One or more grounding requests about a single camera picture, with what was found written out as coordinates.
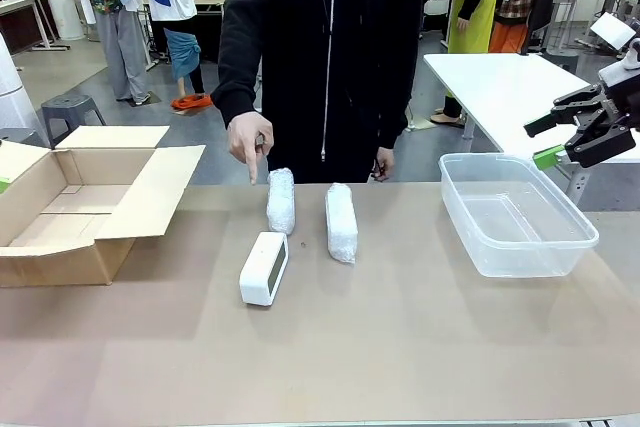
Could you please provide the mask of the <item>person's left hand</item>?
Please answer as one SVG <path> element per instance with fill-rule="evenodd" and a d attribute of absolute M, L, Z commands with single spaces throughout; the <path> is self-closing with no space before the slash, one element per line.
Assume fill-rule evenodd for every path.
<path fill-rule="evenodd" d="M 388 180 L 393 174 L 394 167 L 394 150 L 379 147 L 374 162 L 374 168 L 371 173 L 373 179 L 377 182 L 384 182 Z"/>

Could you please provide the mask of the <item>person's right hand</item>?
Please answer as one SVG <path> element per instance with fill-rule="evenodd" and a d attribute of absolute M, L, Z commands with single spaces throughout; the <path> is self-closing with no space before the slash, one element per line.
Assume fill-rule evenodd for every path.
<path fill-rule="evenodd" d="M 272 123 L 256 111 L 246 112 L 231 120 L 227 133 L 231 155 L 246 165 L 254 185 L 259 163 L 274 146 Z"/>

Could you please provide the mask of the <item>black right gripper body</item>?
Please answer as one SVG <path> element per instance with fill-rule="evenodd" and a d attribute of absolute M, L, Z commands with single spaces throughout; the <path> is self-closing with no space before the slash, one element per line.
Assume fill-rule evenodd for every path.
<path fill-rule="evenodd" d="M 602 85 L 601 108 L 605 112 L 605 125 L 609 129 L 639 130 L 639 78 L 605 80 Z"/>

